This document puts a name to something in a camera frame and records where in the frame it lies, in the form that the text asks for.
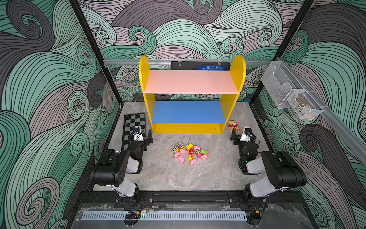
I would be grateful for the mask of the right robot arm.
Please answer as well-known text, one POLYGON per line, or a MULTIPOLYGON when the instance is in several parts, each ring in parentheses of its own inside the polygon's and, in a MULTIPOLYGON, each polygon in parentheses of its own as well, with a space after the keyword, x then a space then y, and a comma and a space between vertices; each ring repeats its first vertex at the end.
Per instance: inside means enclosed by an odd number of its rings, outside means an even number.
POLYGON ((244 201, 306 185, 305 172, 288 152, 258 151, 259 140, 251 128, 246 128, 241 135, 233 129, 230 140, 238 146, 240 171, 245 175, 265 175, 259 181, 246 185, 244 201))

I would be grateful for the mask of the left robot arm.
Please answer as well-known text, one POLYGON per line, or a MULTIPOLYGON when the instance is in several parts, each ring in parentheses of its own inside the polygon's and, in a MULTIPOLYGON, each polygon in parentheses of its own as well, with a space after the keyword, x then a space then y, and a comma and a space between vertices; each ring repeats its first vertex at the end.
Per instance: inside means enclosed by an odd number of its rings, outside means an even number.
POLYGON ((143 154, 153 143, 152 131, 142 141, 132 140, 126 150, 106 149, 91 172, 93 191, 114 191, 122 198, 138 198, 138 185, 126 174, 139 174, 143 168, 143 154))

